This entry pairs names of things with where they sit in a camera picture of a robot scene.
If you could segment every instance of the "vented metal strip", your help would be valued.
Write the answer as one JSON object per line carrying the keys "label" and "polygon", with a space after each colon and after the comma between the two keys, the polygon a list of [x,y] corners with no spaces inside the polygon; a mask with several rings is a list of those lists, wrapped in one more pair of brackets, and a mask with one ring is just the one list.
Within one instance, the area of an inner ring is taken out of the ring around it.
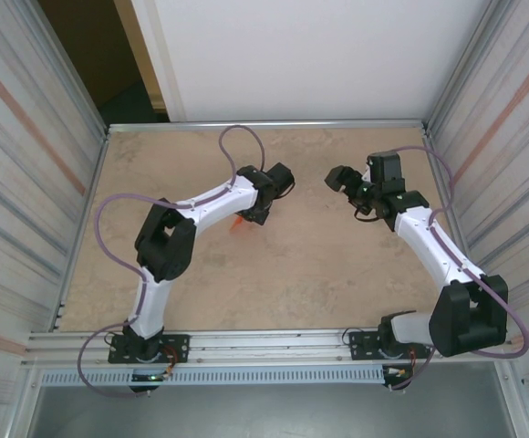
{"label": "vented metal strip", "polygon": [[[134,369],[88,370],[88,381],[95,386],[156,385],[257,385],[298,383],[384,383],[381,365],[299,366],[299,367],[221,367],[179,368],[166,381],[133,381]],[[75,370],[48,370],[42,386],[81,386]]]}

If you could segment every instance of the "black mounting plate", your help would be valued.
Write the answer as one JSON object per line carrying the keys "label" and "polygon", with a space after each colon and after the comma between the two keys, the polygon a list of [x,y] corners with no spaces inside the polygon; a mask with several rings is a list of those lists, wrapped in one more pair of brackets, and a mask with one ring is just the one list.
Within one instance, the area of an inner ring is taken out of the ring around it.
{"label": "black mounting plate", "polygon": [[396,344],[388,354],[381,347],[377,331],[351,331],[349,352],[352,360],[410,360],[410,350],[414,349],[417,359],[427,359],[430,349],[422,344]]}
{"label": "black mounting plate", "polygon": [[[177,362],[185,363],[188,361],[188,353],[190,352],[190,335],[170,335],[163,333],[160,340],[161,345],[169,345],[177,353]],[[136,358],[129,356],[125,350],[125,336],[116,334],[112,337],[110,342],[109,363],[138,363]],[[149,363],[171,363],[164,351],[161,350],[157,359]]]}

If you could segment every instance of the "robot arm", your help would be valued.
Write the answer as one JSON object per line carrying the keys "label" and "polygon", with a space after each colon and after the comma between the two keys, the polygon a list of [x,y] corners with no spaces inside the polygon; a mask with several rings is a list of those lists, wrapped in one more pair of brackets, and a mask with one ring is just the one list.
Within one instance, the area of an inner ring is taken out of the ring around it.
{"label": "robot arm", "polygon": [[430,231],[429,203],[419,192],[406,192],[397,153],[371,154],[367,164],[364,174],[338,166],[326,183],[346,194],[356,214],[368,215],[374,210],[377,218],[412,248],[441,292],[432,315],[402,312],[382,318],[382,348],[389,351],[397,343],[421,343],[434,345],[443,356],[453,356],[504,343],[506,312],[463,270],[479,276],[507,302],[508,289],[502,278],[486,276],[434,221],[437,234],[462,265],[451,260]]}
{"label": "robot arm", "polygon": [[[149,211],[135,242],[137,262],[146,278],[145,299],[139,316],[123,330],[133,355],[141,361],[152,360],[157,353],[158,339],[163,332],[163,313],[171,288],[192,260],[196,237],[230,214],[264,224],[273,200],[286,193],[295,183],[295,178],[279,162],[268,172],[259,171],[254,166],[243,167],[232,186],[230,182],[178,202],[194,205],[230,187],[226,194],[197,208],[176,210],[153,205]],[[130,319],[136,317],[142,286],[141,278]]]}

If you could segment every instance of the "beige table surface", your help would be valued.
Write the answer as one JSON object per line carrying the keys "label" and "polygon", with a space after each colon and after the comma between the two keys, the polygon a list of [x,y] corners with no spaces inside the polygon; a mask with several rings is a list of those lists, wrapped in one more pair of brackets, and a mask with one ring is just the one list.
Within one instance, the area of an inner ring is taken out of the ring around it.
{"label": "beige table surface", "polygon": [[[187,199],[230,175],[217,147],[217,131],[114,133],[94,207],[67,296],[63,331],[94,330],[124,320],[137,277],[97,247],[92,215],[114,193]],[[166,329],[315,329],[372,327],[383,315],[431,311],[438,291],[410,248],[383,221],[362,224],[344,194],[324,184],[339,164],[361,171],[369,153],[421,144],[416,129],[260,130],[268,169],[287,165],[296,188],[275,201],[264,226],[231,216],[196,241],[188,270],[174,285]],[[238,166],[257,164],[250,135],[225,139]],[[426,154],[401,154],[407,189],[439,205]],[[135,263],[133,242],[149,211],[146,203],[118,200],[103,214],[101,230],[111,250]]]}

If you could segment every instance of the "corrugated metal wall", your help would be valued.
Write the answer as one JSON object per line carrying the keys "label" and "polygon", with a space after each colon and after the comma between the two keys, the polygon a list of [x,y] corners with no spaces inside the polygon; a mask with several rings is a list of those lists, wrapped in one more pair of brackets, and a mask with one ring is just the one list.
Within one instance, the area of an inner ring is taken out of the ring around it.
{"label": "corrugated metal wall", "polygon": [[48,330],[104,128],[30,1],[0,1],[0,424]]}
{"label": "corrugated metal wall", "polygon": [[[506,279],[529,328],[529,0],[508,3],[430,126],[455,172],[455,213],[472,259]],[[517,328],[511,333],[521,342]],[[520,361],[529,391],[529,353]]]}

